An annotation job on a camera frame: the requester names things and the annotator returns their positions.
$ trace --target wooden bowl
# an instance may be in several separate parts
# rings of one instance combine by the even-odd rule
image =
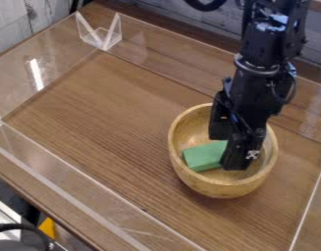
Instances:
[[[182,160],[182,150],[212,142],[210,111],[212,104],[198,105],[174,120],[168,134],[170,162],[181,180],[198,193],[213,198],[236,198],[252,192],[268,177],[279,156],[277,138],[268,126],[263,153],[247,171],[214,169],[196,173]]]

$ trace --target plastic corner bracket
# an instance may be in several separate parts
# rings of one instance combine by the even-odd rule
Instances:
[[[77,12],[78,29],[82,40],[102,51],[107,51],[122,40],[121,16],[117,13],[110,28],[93,29],[83,15]]]

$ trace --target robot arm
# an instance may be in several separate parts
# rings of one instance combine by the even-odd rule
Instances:
[[[245,1],[236,74],[224,79],[210,115],[210,139],[228,140],[225,170],[248,169],[261,153],[267,122],[295,96],[296,69],[289,60],[300,55],[306,43],[310,2]]]

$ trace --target green block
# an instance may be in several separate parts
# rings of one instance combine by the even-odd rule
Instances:
[[[223,140],[185,149],[182,155],[188,167],[197,173],[220,168],[227,145],[228,141]]]

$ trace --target bowl rim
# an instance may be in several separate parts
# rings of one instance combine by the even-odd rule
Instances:
[[[264,178],[264,176],[267,176],[267,174],[271,172],[276,162],[277,162],[277,158],[279,158],[279,141],[277,141],[277,137],[275,135],[275,132],[271,128],[271,126],[268,125],[268,133],[269,136],[272,138],[272,157],[269,158],[269,161],[267,163],[267,166],[263,170],[259,171],[259,173],[256,173],[253,176],[241,179],[241,180],[235,180],[231,183],[229,182],[217,182],[216,180],[212,180],[210,178],[202,176],[201,174],[198,174],[197,172],[194,172],[193,170],[189,169],[189,167],[186,166],[186,164],[184,163],[182,159],[180,158],[177,152],[176,152],[176,148],[174,148],[174,143],[173,143],[173,138],[174,138],[174,131],[177,129],[177,125],[180,123],[180,121],[194,111],[201,110],[206,107],[212,107],[213,103],[206,103],[206,104],[201,104],[197,106],[193,106],[192,108],[189,108],[186,111],[184,111],[176,118],[176,120],[173,121],[170,128],[169,128],[169,132],[168,132],[168,146],[169,146],[169,156],[172,161],[174,161],[180,167],[184,168],[185,172],[189,173],[192,176],[197,177],[198,179],[201,179],[202,181],[205,181],[209,184],[216,184],[216,185],[224,185],[224,186],[235,186],[235,185],[243,185],[243,184],[248,184],[251,182],[253,182],[257,179]]]

